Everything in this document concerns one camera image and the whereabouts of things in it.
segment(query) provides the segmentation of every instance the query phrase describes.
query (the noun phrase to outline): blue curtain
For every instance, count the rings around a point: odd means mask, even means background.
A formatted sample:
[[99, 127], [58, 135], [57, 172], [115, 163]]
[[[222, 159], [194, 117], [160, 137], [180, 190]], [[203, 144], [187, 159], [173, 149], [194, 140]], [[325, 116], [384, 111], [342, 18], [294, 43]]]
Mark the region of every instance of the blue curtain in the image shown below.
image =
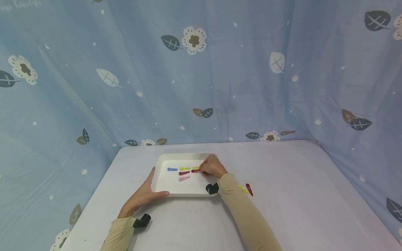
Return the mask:
[[120, 147], [290, 139], [318, 140], [402, 239], [401, 14], [0, 0], [1, 247], [59, 250]]

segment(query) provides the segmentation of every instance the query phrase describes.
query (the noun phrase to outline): pink hair clip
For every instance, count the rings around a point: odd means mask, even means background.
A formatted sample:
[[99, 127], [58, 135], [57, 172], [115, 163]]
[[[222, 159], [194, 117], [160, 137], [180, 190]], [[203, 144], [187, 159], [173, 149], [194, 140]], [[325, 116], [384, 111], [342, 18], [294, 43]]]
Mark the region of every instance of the pink hair clip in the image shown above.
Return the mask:
[[187, 180], [187, 179], [189, 179], [189, 178], [190, 178], [190, 176], [179, 177], [178, 180], [179, 180], [179, 181], [183, 181], [183, 180]]

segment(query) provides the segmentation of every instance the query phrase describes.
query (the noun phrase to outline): beige sleeve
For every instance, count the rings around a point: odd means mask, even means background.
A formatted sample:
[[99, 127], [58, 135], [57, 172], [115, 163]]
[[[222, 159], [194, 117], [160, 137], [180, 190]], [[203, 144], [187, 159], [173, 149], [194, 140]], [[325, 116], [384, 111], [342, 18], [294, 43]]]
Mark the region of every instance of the beige sleeve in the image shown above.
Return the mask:
[[134, 217], [115, 219], [100, 251], [127, 251], [134, 233]]
[[229, 207], [248, 251], [281, 251], [267, 221], [239, 187], [233, 174], [218, 181], [219, 193]]

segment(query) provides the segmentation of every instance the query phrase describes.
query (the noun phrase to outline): table surface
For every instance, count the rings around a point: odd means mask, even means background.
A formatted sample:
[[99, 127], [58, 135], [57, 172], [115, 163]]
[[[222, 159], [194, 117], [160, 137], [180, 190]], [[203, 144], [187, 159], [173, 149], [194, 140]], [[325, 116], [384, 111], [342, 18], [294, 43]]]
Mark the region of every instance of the table surface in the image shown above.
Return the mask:
[[[264, 215], [283, 251], [401, 251], [402, 247], [313, 141], [124, 147], [62, 251], [98, 251], [121, 206], [163, 153], [216, 153]], [[228, 208], [214, 198], [166, 198], [141, 208], [152, 220], [129, 251], [245, 250]]]

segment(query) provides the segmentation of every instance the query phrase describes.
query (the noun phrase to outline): hand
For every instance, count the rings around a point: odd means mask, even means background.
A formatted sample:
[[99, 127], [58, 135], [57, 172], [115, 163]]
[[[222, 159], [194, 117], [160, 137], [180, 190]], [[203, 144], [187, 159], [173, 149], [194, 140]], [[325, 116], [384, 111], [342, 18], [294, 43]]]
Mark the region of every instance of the hand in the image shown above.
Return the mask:
[[168, 191], [153, 192], [151, 189], [152, 178], [154, 177], [155, 167], [152, 168], [151, 173], [139, 189], [131, 195], [130, 199], [121, 208], [117, 218], [127, 218], [140, 207], [157, 198], [163, 198], [169, 195]]
[[211, 154], [200, 165], [200, 171], [204, 175], [213, 174], [220, 179], [224, 174], [228, 173], [218, 158]]

